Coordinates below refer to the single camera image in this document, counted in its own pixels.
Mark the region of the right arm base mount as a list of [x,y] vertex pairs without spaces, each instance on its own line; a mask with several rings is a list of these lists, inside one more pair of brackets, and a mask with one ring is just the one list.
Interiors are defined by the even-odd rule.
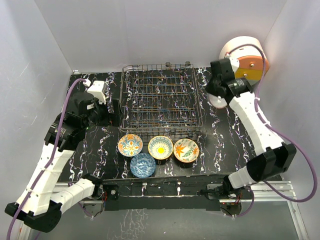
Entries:
[[198,191],[197,195],[204,196],[208,200],[250,200],[252,199],[251,190],[249,187],[224,190],[222,184],[209,183]]

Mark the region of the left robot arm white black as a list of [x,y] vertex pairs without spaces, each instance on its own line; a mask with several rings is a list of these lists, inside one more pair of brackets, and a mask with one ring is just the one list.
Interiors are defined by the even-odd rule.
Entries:
[[31,229],[48,233],[60,221],[63,213],[85,198],[99,199],[103,195],[102,181],[86,174],[61,192],[54,193],[67,161],[75,153],[86,132],[96,126],[119,127],[123,120],[120,101],[112,100],[113,112],[106,103],[88,92],[68,94],[62,112],[50,126],[36,169],[22,195],[7,204],[5,213],[21,220]]

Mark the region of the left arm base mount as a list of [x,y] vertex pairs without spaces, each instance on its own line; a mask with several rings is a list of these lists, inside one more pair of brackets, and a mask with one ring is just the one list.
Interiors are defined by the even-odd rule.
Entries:
[[105,184],[102,186],[102,201],[116,201],[119,198],[119,186],[116,184]]

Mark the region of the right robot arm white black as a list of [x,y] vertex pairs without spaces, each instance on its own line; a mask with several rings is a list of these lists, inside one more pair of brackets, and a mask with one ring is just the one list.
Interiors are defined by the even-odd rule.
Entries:
[[224,177],[222,185],[208,193],[230,199],[240,194],[246,186],[261,182],[288,170],[296,147],[267,128],[267,121],[258,116],[259,107],[253,88],[246,78],[236,78],[228,58],[210,63],[211,78],[205,90],[210,104],[221,109],[229,106],[239,117],[248,133],[255,157],[246,166]]

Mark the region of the orange flower green leaf bowl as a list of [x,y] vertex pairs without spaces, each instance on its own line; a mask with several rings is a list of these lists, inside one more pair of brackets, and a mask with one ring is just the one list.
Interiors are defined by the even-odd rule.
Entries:
[[174,144],[173,153],[178,161],[192,163],[198,158],[200,150],[195,141],[182,138]]

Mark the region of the blue white pattern bowl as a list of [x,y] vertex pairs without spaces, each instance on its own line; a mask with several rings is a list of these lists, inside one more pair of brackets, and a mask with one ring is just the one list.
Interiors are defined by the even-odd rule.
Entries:
[[131,159],[130,171],[137,178],[148,178],[156,170],[156,160],[148,153],[139,153]]

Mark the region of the grey wire dish rack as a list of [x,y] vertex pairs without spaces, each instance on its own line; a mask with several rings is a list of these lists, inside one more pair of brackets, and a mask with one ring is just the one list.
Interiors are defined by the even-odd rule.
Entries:
[[120,83],[123,133],[146,140],[158,135],[173,140],[201,135],[201,99],[189,61],[128,65],[122,69]]

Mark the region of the grey speckled bowl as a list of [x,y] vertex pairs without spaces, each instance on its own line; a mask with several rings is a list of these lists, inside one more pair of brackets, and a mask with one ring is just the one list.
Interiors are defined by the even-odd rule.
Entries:
[[207,98],[210,104],[217,109],[223,109],[228,105],[226,100],[224,98],[221,98],[220,96],[215,96],[208,93]]

